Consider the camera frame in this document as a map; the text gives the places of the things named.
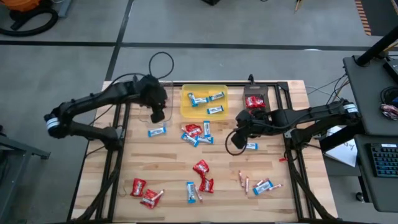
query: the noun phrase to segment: wooden table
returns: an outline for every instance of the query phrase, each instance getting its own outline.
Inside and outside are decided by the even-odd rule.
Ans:
[[[288,81],[291,100],[295,110],[309,107],[307,92],[301,80]],[[131,106],[124,147],[123,164],[119,179],[118,197],[114,222],[287,222],[297,221],[290,175],[286,162],[279,162],[285,150],[282,135],[263,136],[251,142],[259,144],[258,151],[246,151],[240,156],[230,156],[224,147],[226,135],[236,127],[235,116],[242,110],[242,87],[228,88],[229,115],[225,120],[211,122],[214,145],[200,144],[197,148],[180,139],[181,126],[200,123],[203,120],[183,118],[180,114],[180,87],[174,88],[172,124],[167,134],[148,138],[148,124],[139,121],[140,107]],[[272,110],[277,109],[275,90],[269,90]],[[100,108],[101,114],[107,107]],[[113,120],[110,110],[97,120],[96,126],[105,127]],[[101,146],[93,141],[88,152]],[[303,151],[311,190],[323,206],[335,217],[337,212],[330,189],[328,176],[319,149],[311,147]],[[98,193],[103,175],[106,150],[102,149],[87,157],[78,187],[72,218],[80,216]],[[210,167],[207,178],[214,178],[214,194],[202,193],[204,202],[188,204],[186,182],[200,185],[200,176],[192,167],[201,159]],[[284,187],[260,196],[250,189],[246,196],[239,185],[238,170],[248,175],[250,184],[269,177],[274,184]],[[130,196],[135,177],[147,181],[146,189],[165,189],[158,206],[150,210],[141,205],[140,198]],[[307,214],[303,193],[300,198],[304,214]]]

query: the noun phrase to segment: yellow bin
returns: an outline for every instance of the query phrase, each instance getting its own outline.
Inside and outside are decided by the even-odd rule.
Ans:
[[[209,103],[198,104],[193,107],[188,93],[193,93],[195,98],[209,97],[219,92],[224,92],[224,97],[209,101]],[[208,108],[223,106],[224,111],[207,114]],[[198,119],[225,119],[228,115],[228,87],[226,85],[183,85],[181,96],[181,114],[185,118]]]

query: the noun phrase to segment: keyboard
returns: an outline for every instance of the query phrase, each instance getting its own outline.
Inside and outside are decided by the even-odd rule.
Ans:
[[[376,177],[398,178],[398,147],[396,144],[369,144]]]

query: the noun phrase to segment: gray floor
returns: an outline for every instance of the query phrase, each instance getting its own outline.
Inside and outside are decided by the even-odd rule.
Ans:
[[[115,42],[128,0],[74,0],[68,18],[34,37],[0,40]],[[293,13],[294,0],[222,0],[210,7],[199,0],[135,0],[123,42],[264,45],[370,46],[379,37],[363,32],[354,0],[306,0]],[[0,7],[0,25],[11,23]],[[28,27],[45,20],[34,19]],[[305,80],[322,86],[344,74],[343,57],[362,52],[313,50],[122,48],[113,78],[127,72],[147,73],[153,53],[175,59],[169,80]],[[99,91],[113,47],[0,45],[0,124],[21,142],[52,152],[48,161],[32,158],[19,188],[11,220],[62,222],[68,215],[87,141],[48,136],[43,115],[62,101]],[[153,74],[170,68],[166,57],[154,60]],[[323,91],[331,93],[333,85]],[[350,88],[342,97],[353,100]],[[327,94],[314,92],[312,106]],[[77,120],[89,123],[94,113]],[[339,216],[344,220],[394,223],[397,214],[379,213],[355,201],[356,178],[330,177]]]

